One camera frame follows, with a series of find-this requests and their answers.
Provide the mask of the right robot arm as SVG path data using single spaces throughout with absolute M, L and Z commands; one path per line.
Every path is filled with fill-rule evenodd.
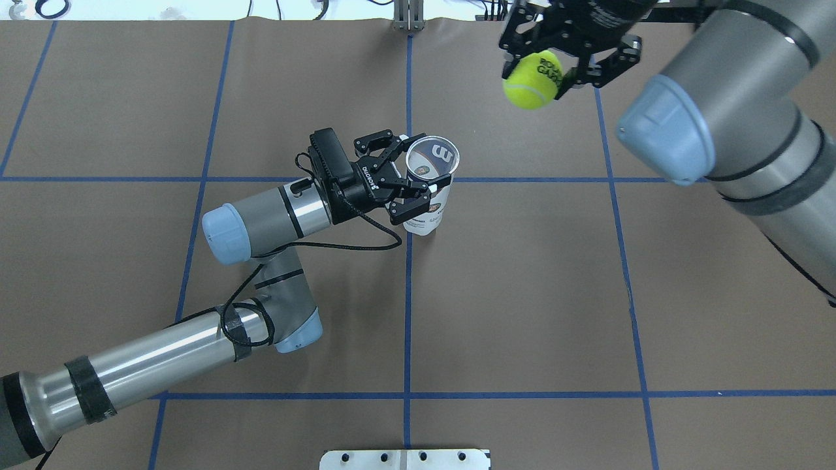
M 601 88 L 639 63 L 630 30 L 654 1 L 514 1 L 502 77 L 546 50 L 576 57 L 562 78 Z M 834 139 L 789 96 L 834 51 L 833 1 L 723 1 L 650 78 L 616 125 L 635 157 L 677 185 L 713 184 L 834 304 Z

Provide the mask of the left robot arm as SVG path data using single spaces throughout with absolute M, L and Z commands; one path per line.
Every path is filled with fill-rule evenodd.
M 80 355 L 44 374 L 2 378 L 2 468 L 45 463 L 61 437 L 269 346 L 291 353 L 323 333 L 298 247 L 328 227 L 384 208 L 400 225 L 429 211 L 431 196 L 452 182 L 403 176 L 396 160 L 424 134 L 384 130 L 355 140 L 350 161 L 334 130 L 314 131 L 302 155 L 305 178 L 226 203 L 201 220 L 221 264 L 252 262 L 247 279 L 223 303 L 110 350 Z

